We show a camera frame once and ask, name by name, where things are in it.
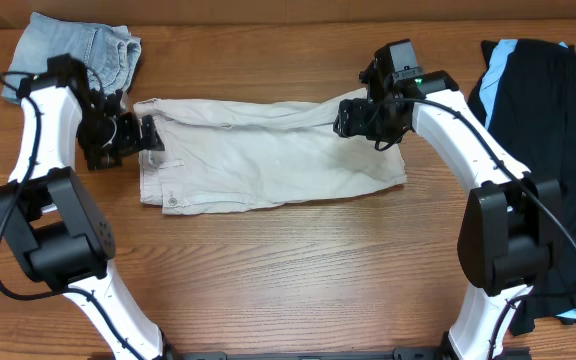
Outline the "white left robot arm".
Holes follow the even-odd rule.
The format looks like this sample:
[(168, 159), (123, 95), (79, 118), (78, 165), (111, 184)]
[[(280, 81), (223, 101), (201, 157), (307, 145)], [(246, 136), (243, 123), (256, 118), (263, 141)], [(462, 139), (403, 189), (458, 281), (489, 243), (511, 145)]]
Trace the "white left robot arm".
[(19, 301), (68, 298), (115, 359), (176, 359), (121, 279), (112, 227), (75, 172), (77, 148), (89, 169), (101, 170), (164, 144), (153, 119), (137, 118), (122, 91), (91, 88), (92, 72), (63, 54), (48, 59), (43, 73), (21, 73), (13, 89), (24, 129), (17, 163), (0, 186), (0, 246), (8, 244), (25, 275), (49, 289), (25, 296), (0, 278), (0, 291)]

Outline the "beige khaki shorts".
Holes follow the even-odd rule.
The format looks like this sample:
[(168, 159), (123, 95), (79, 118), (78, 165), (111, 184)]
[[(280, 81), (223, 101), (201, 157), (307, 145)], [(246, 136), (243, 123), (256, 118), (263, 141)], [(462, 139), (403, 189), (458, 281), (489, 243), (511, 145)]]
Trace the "beige khaki shorts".
[(351, 198), (407, 181), (398, 147), (377, 152), (333, 131), (342, 96), (323, 103), (149, 99), (164, 148), (142, 151), (140, 200), (165, 215), (231, 213)]

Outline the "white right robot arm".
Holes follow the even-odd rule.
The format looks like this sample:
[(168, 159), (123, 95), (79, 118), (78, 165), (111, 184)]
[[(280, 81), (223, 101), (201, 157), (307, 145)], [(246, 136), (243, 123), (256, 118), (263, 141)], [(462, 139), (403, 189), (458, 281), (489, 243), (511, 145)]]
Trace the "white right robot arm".
[(457, 240), (468, 288), (456, 322), (435, 348), (399, 348), (396, 359), (527, 359), (526, 349), (506, 350), (504, 334), (534, 282), (559, 255), (561, 234), (556, 181), (537, 180), (470, 111), (444, 71), (407, 71), (388, 80), (366, 69), (364, 99), (344, 100), (334, 122), (343, 138), (363, 136), (379, 151), (408, 131), (424, 138), (467, 194)]

